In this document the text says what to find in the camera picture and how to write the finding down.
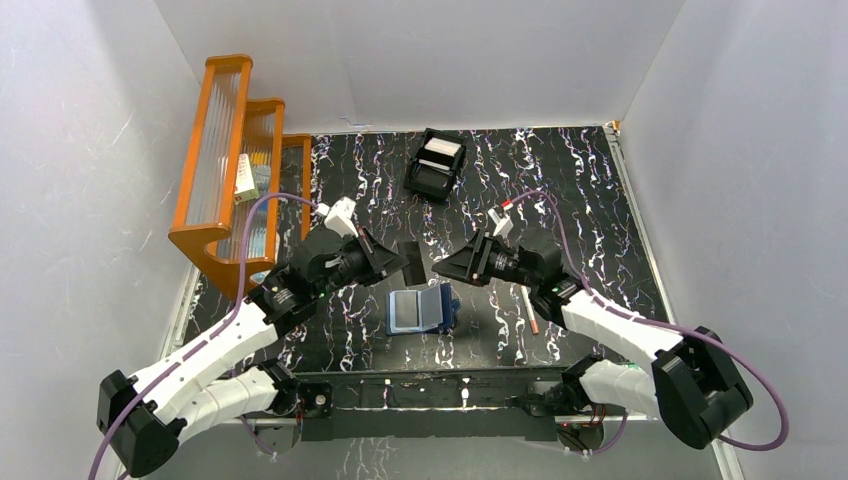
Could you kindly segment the black VIP credit card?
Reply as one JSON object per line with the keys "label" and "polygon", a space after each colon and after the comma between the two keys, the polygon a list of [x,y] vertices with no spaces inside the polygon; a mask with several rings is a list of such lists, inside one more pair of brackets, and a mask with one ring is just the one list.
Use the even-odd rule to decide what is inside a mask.
{"label": "black VIP credit card", "polygon": [[428,280],[419,243],[417,241],[399,242],[398,253],[407,260],[407,265],[402,269],[405,285],[413,287],[426,284]]}

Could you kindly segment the blue leather card holder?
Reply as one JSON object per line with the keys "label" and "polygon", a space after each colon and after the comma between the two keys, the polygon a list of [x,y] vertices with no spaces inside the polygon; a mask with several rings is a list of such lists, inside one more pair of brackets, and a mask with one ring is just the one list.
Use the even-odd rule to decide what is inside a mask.
{"label": "blue leather card holder", "polygon": [[391,291],[387,295],[386,333],[446,334],[455,328],[460,309],[460,299],[449,283]]}

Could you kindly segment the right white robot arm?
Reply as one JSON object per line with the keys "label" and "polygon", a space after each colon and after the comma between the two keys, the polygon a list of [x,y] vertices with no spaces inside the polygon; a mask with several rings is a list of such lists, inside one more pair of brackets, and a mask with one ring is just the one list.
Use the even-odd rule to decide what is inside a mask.
{"label": "right white robot arm", "polygon": [[567,266],[549,233],[510,247],[501,237],[477,230],[432,269],[474,286],[493,279],[526,286],[543,320],[591,337],[624,358],[619,364],[588,355],[548,389],[530,389],[515,402],[531,414],[587,414],[598,405],[616,405],[660,419],[685,445],[703,449],[753,405],[733,360],[717,348],[714,332],[698,328],[693,336],[683,335],[603,306]]}

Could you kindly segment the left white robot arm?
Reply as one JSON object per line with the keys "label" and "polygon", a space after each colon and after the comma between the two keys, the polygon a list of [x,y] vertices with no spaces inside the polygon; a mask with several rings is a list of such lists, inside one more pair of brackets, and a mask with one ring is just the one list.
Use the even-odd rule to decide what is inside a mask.
{"label": "left white robot arm", "polygon": [[227,374],[312,318],[328,295],[376,284],[408,263],[363,227],[346,235],[313,229],[229,317],[159,362],[131,375],[116,370],[101,381],[96,424],[106,446],[127,476],[139,478],[222,422],[254,412],[289,416],[306,410],[305,385],[274,360]]}

